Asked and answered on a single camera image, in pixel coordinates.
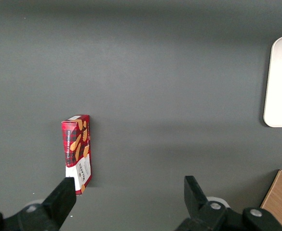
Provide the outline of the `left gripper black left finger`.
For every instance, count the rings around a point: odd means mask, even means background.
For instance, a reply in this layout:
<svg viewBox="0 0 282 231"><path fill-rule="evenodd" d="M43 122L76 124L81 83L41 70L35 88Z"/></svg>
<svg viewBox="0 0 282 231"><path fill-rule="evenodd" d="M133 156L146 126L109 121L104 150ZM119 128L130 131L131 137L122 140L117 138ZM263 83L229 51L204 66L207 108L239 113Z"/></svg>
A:
<svg viewBox="0 0 282 231"><path fill-rule="evenodd" d="M5 231L58 231L76 203L74 178L64 178L42 203L4 220Z"/></svg>

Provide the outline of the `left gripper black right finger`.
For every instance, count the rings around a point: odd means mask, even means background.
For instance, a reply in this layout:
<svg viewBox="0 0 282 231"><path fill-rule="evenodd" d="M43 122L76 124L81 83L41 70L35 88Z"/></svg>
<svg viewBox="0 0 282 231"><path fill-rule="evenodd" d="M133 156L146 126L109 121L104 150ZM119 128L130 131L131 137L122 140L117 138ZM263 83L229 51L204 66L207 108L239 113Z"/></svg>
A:
<svg viewBox="0 0 282 231"><path fill-rule="evenodd" d="M184 201L189 213L177 231L241 231L240 214L221 202L209 201L194 176L184 178Z"/></svg>

